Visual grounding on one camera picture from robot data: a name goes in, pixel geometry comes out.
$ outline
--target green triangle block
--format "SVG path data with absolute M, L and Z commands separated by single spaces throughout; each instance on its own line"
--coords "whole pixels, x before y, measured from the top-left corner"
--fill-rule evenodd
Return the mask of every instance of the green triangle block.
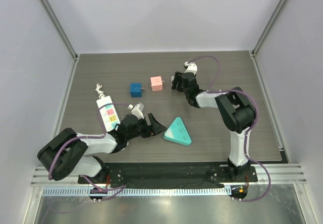
M 177 117 L 164 134 L 164 139 L 189 146 L 192 143 L 190 136 L 180 117 Z

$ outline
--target pink box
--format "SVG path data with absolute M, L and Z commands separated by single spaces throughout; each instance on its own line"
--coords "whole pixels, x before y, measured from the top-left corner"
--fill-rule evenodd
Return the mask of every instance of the pink box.
M 153 91 L 163 90 L 163 81 L 161 76 L 151 77 L 151 88 Z

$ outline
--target gray floor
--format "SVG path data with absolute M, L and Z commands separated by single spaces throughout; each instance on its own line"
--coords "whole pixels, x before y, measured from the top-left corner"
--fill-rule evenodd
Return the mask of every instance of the gray floor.
M 249 186 L 247 199 L 267 186 Z M 57 211 L 69 212 L 59 214 Z M 101 204 L 88 197 L 42 197 L 37 224 L 305 224 L 293 185 L 272 185 L 260 201 L 239 203 L 228 196 L 121 197 Z
M 76 68 L 61 129 L 71 127 L 83 134 L 102 132 L 97 121 L 97 83 L 114 102 L 145 105 L 144 114 L 168 127 L 181 117 L 192 144 L 188 147 L 163 139 L 163 135 L 148 139 L 136 138 L 129 146 L 115 154 L 99 155 L 110 162 L 175 162 L 224 161 L 230 153 L 230 134 L 220 113 L 214 108 L 191 107 L 183 93 L 171 90 L 171 76 L 184 71 L 183 62 L 200 55 L 213 55 L 221 64 L 220 76 L 213 89 L 231 89 L 240 86 L 255 98 L 259 106 L 259 122 L 251 132 L 250 155 L 257 160 L 281 160 L 272 126 L 261 94 L 252 60 L 247 51 L 234 52 L 164 52 L 82 54 Z M 206 89 L 217 67 L 211 59 L 197 62 L 197 80 Z M 152 92 L 150 77 L 162 76 L 163 91 Z M 146 88 L 142 98 L 131 98 L 130 83 L 140 82 Z M 116 107 L 119 118 L 129 113 L 126 107 Z

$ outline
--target white wall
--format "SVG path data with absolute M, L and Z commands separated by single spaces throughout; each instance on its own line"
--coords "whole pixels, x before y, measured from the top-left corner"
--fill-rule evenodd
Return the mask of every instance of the white wall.
M 38 0 L 0 0 L 0 223 L 22 223 L 72 65 Z
M 285 147 L 323 213 L 323 0 L 289 0 L 258 54 Z
M 279 0 L 49 0 L 78 53 L 253 49 Z

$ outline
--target wood grain surface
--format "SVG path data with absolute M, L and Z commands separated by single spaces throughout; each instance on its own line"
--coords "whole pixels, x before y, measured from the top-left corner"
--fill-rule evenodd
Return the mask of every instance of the wood grain surface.
M 215 56 L 220 64 L 220 76 L 214 90 L 239 86 L 250 94 L 259 106 L 259 122 L 250 136 L 250 156 L 257 160 L 281 160 L 274 132 L 264 104 L 252 60 L 247 51 L 228 52 L 157 52 L 82 54 L 73 79 L 61 130 L 67 127 L 83 134 L 99 134 L 102 128 L 97 119 L 96 84 L 103 85 L 105 95 L 114 102 L 144 104 L 144 114 L 168 127 L 181 117 L 192 139 L 183 146 L 163 139 L 163 134 L 147 139 L 136 138 L 129 146 L 115 154 L 99 154 L 107 162 L 177 162 L 225 161 L 230 153 L 230 132 L 215 108 L 194 108 L 183 93 L 171 90 L 171 76 L 185 71 L 183 63 L 201 55 Z M 200 59 L 197 82 L 206 89 L 217 66 L 212 59 Z M 163 91 L 153 92 L 150 77 L 162 76 Z M 130 84 L 142 83 L 142 98 L 130 97 Z M 116 106 L 120 119 L 130 111 Z

